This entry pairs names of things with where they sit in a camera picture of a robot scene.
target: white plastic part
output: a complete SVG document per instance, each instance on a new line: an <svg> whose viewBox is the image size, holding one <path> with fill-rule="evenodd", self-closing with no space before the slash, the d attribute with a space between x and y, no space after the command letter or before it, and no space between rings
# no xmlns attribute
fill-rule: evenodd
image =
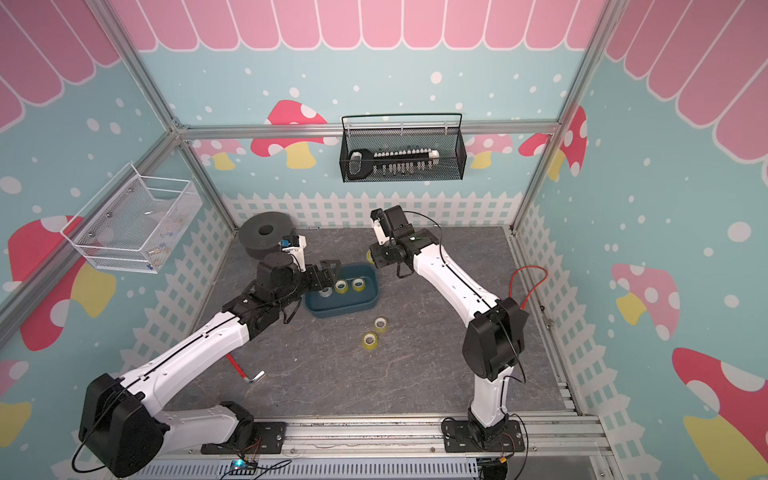
<svg viewBox="0 0 768 480"><path fill-rule="evenodd" d="M217 313L183 342L123 375L121 385L138 379L129 392L143 392L141 403L155 416L186 384L250 339L248 328L232 313Z"/></svg>
<svg viewBox="0 0 768 480"><path fill-rule="evenodd" d="M170 426L163 435L163 446L158 455L204 443L224 443L237 426L235 414L221 405L185 412L161 411L154 418Z"/></svg>

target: white picket fence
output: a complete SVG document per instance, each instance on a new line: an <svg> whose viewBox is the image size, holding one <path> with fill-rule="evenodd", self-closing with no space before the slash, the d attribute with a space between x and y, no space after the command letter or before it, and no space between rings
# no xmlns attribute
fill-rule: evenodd
<svg viewBox="0 0 768 480"><path fill-rule="evenodd" d="M630 420L627 407L631 399L618 392L614 384L617 371L606 367L606 347L595 342L595 325L584 318L586 306L576 300L577 288L568 282L570 271L563 270L563 256L556 254L556 242L549 240L549 229L544 225L539 206L532 204L519 233L527 263L549 271L550 280L542 285L542 293L565 367L578 382L570 387L587 406L586 413L600 417L625 477L640 480L645 474L657 480L661 462L643 450L645 428Z"/></svg>
<svg viewBox="0 0 768 480"><path fill-rule="evenodd" d="M273 194L261 198L254 194L251 198L245 198L244 195L238 194L236 199L223 196L223 201L238 225L242 225L253 215L276 210L289 214L294 223L301 227L370 227L371 210L400 205L403 210L427 215L441 225L468 227L512 223L522 198L522 192L513 197L508 197L506 193L498 197L492 197L490 193L482 197L476 196L475 193L467 197L458 193L452 197L445 194L436 197L424 194L416 197L413 193L404 197L398 194L384 197L381 193L375 197L369 197L367 194L354 197L348 193L345 197L330 194L328 198L320 194L315 197L301 194L298 198L289 194L282 198ZM414 218L413 223L426 225L429 222L424 218Z"/></svg>

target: clear tape roll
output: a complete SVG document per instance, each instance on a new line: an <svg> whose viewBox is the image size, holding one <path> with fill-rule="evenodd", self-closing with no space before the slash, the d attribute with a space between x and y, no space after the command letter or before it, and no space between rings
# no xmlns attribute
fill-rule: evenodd
<svg viewBox="0 0 768 480"><path fill-rule="evenodd" d="M373 350L379 345L379 337L374 332L368 332L362 336L362 346L366 350Z"/></svg>
<svg viewBox="0 0 768 480"><path fill-rule="evenodd" d="M387 328L389 328L389 321L383 316L376 317L376 319L373 320L373 329L376 332L384 333Z"/></svg>
<svg viewBox="0 0 768 480"><path fill-rule="evenodd" d="M346 280L337 280L336 285L333 286L337 293L346 293L349 290L349 284Z"/></svg>
<svg viewBox="0 0 768 480"><path fill-rule="evenodd" d="M363 278L355 278L352 280L352 290L356 292L362 292L366 289L366 280Z"/></svg>

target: red mushroom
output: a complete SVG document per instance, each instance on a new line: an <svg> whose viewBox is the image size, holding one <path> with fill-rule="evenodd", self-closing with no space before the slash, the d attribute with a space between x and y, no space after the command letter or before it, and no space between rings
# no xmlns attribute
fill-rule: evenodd
<svg viewBox="0 0 768 480"><path fill-rule="evenodd" d="M523 142L520 146L520 155L531 157L544 151L547 143L546 134L536 134ZM576 110L574 120L568 131L565 132L565 138L560 145L560 149L554 156L552 165L547 170L547 175L553 181L560 179L560 167L565 159L568 159L568 166L571 168L571 174L576 177L584 164L584 154L587 152L587 114L582 107Z"/></svg>
<svg viewBox="0 0 768 480"><path fill-rule="evenodd" d="M615 283L629 292L616 300L627 323L637 325L640 315L648 311L656 334L664 341L669 340L680 320L680 294L669 272L616 263L612 273Z"/></svg>
<svg viewBox="0 0 768 480"><path fill-rule="evenodd" d="M756 478L768 472L768 382L690 349L672 352L680 380L713 410L713 419L683 418L707 466L718 478Z"/></svg>
<svg viewBox="0 0 768 480"><path fill-rule="evenodd" d="M491 152L509 154L514 145L507 134L475 135L464 143L467 156L472 156L470 168L488 168L491 166Z"/></svg>
<svg viewBox="0 0 768 480"><path fill-rule="evenodd" d="M224 140L195 140L192 143L195 153L206 167L210 166L210 159L214 159L216 170L232 170L235 164L232 163L227 154L245 155L245 148L239 141L234 139Z"/></svg>
<svg viewBox="0 0 768 480"><path fill-rule="evenodd" d="M272 125L307 125L326 124L312 108L298 101L281 100L270 112L270 116L264 122ZM288 154L288 168L312 168L317 163L310 152L307 142L317 144L336 145L339 140L336 137L317 138L256 138L250 144L250 150L259 157L271 157L283 149Z"/></svg>
<svg viewBox="0 0 768 480"><path fill-rule="evenodd" d="M71 218L43 218L27 223L11 235L8 259L13 281L3 285L6 290L11 291L26 280L59 245L63 240L59 232ZM68 229L74 229L81 220L76 219ZM85 263L85 259L78 260L22 324L24 344L32 351L48 348L64 329L70 300L76 300L89 316L96 317L109 303L116 286L113 275L96 271Z"/></svg>

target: marble surface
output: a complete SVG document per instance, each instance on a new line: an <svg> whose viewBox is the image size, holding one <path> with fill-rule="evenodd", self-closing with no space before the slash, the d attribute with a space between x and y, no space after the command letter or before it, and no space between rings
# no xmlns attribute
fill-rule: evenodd
<svg viewBox="0 0 768 480"><path fill-rule="evenodd" d="M300 230L300 234L306 235L307 263L365 261L369 245L376 241L369 229ZM486 289L500 297L508 294L515 265L501 227L445 228L443 245ZM203 319L239 294L253 279L256 264L233 242ZM232 354L247 374L266 371L260 382L246 384L222 358L184 387L166 409L202 409L233 400L257 417L465 412L474 378L462 357L465 327L427 280L415 274L398 279L395 271L395 266L376 271L380 296L372 310L316 319L301 306L289 325L275 322L235 350ZM521 302L524 297L515 282L513 298ZM389 330L379 336L374 350L366 350L362 335L373 330L377 316L389 319ZM520 360L528 382L510 381L510 412L564 409L530 317Z"/></svg>

